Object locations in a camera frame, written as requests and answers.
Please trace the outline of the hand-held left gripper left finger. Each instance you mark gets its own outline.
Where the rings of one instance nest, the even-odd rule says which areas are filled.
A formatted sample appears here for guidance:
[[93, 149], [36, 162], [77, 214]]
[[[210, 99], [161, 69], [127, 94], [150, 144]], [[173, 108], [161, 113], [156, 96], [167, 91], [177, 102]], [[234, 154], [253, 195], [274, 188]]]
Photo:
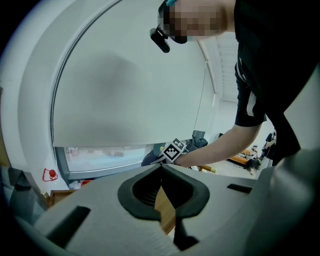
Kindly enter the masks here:
[[35, 229], [47, 236], [76, 207], [86, 207], [90, 211], [67, 243], [67, 251], [80, 256], [179, 254], [158, 221], [133, 217], [118, 200], [120, 185], [147, 169], [139, 167], [90, 182], [43, 213], [34, 224]]

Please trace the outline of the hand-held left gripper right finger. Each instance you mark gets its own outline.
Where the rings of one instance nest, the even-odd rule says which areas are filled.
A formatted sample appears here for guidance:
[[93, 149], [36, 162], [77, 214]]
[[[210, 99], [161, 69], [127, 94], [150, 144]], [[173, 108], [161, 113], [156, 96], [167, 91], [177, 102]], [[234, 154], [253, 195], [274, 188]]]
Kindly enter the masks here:
[[162, 165], [164, 191], [175, 207], [174, 243], [164, 256], [244, 256], [253, 220], [245, 213], [253, 179]]

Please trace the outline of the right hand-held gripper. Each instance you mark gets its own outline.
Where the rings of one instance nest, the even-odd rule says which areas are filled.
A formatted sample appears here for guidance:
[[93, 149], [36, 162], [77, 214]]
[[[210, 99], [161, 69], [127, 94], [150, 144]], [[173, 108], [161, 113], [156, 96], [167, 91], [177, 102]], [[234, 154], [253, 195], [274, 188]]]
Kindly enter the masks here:
[[180, 155], [187, 152], [186, 147], [187, 145], [183, 141], [175, 138], [160, 151], [156, 159], [152, 160], [150, 164], [174, 164]]

